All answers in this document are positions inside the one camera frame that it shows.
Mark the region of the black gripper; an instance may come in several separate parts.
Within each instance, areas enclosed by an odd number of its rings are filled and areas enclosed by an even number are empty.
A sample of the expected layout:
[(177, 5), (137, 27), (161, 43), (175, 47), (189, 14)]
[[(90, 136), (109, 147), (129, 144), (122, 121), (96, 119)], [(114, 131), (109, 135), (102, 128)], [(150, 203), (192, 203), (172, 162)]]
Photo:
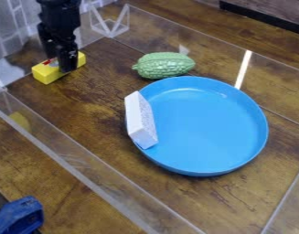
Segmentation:
[[(78, 46), (74, 30), (80, 26), (78, 6), (81, 0), (36, 0), (40, 4), (37, 34), (46, 58), (57, 57), (61, 73), (70, 72), (78, 64)], [(52, 37), (60, 40), (56, 44)]]

